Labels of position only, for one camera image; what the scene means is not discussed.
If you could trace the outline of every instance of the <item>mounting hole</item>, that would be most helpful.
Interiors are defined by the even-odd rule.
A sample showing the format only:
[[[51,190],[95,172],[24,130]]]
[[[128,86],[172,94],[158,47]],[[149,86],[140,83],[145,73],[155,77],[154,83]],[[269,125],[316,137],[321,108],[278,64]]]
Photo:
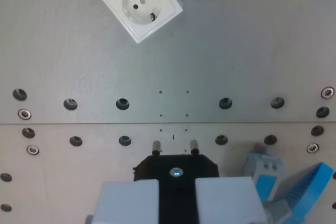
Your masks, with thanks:
[[[311,129],[310,134],[312,136],[320,136],[324,133],[324,128],[322,126],[315,126]]]
[[[35,136],[35,131],[31,128],[24,128],[22,130],[22,135],[26,138],[33,138]]]
[[[330,110],[328,107],[321,107],[316,111],[316,116],[318,118],[325,118],[329,115]]]
[[[219,107],[223,110],[227,110],[231,108],[232,106],[232,100],[228,97],[225,97],[219,101]]]
[[[127,99],[125,98],[120,98],[120,99],[117,99],[115,105],[117,106],[117,108],[119,110],[126,110],[129,108],[130,106],[130,103],[128,102]]]
[[[121,136],[119,138],[119,144],[122,146],[129,146],[131,144],[132,140],[128,136]]]
[[[69,140],[70,144],[75,146],[75,147],[78,147],[78,146],[81,146],[83,144],[83,140],[78,137],[78,136],[72,136]]]
[[[22,120],[29,120],[31,118],[31,113],[26,109],[20,109],[17,114]]]
[[[67,110],[75,110],[78,107],[77,102],[71,98],[65,99],[63,105]]]
[[[2,204],[0,208],[4,212],[10,212],[12,210],[12,207],[9,204]]]
[[[274,135],[268,135],[264,139],[264,144],[273,145],[278,141],[277,137]]]
[[[320,146],[318,144],[310,144],[307,147],[307,152],[312,154],[319,150]]]
[[[218,145],[224,145],[224,144],[227,144],[228,138],[227,136],[219,135],[218,137],[216,137],[215,142]]]
[[[285,105],[285,100],[282,97],[275,97],[271,101],[271,107],[273,109],[279,109]]]
[[[326,87],[321,91],[321,96],[324,99],[329,99],[335,94],[335,90],[333,87]]]
[[[4,182],[11,182],[12,181],[12,176],[8,173],[1,173],[0,174],[0,179]]]
[[[27,99],[27,93],[23,89],[14,89],[13,96],[18,101],[24,101]]]
[[[27,147],[28,154],[35,156],[39,153],[39,149],[35,145],[30,145]]]

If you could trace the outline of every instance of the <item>blue robotic part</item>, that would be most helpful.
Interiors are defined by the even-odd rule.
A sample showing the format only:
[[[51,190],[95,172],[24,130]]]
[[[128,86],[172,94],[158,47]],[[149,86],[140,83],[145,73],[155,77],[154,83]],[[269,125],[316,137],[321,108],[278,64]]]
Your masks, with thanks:
[[[299,224],[305,220],[306,214],[322,194],[332,174],[333,170],[321,163],[286,193],[284,199],[292,211],[292,216],[283,224]]]
[[[252,177],[261,202],[273,200],[284,175],[284,164],[280,158],[259,153],[248,154],[244,176]]]

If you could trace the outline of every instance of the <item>metal pin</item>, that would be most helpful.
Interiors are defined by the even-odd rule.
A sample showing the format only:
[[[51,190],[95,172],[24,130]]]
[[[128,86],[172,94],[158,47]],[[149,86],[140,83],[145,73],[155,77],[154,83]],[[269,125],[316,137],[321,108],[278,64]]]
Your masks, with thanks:
[[[153,151],[152,155],[153,156],[159,156],[160,155],[160,150],[161,150],[161,143],[160,141],[156,140],[153,142]]]

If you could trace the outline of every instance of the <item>white electrical outlet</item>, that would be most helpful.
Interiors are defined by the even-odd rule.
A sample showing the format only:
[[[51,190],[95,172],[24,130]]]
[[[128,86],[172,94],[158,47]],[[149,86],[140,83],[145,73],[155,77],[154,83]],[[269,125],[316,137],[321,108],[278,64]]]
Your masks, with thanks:
[[[182,11],[182,0],[103,0],[137,43]]]

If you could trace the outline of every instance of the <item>light blue component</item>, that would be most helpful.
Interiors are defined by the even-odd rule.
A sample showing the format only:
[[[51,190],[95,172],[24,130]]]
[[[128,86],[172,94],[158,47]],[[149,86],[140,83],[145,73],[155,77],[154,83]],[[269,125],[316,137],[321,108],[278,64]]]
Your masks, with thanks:
[[[256,188],[261,202],[264,203],[268,199],[276,181],[276,176],[260,175],[258,177]]]
[[[284,199],[292,211],[292,216],[283,224],[298,224],[304,221],[306,214],[322,194],[332,173],[333,170],[328,165],[321,163],[285,195]]]

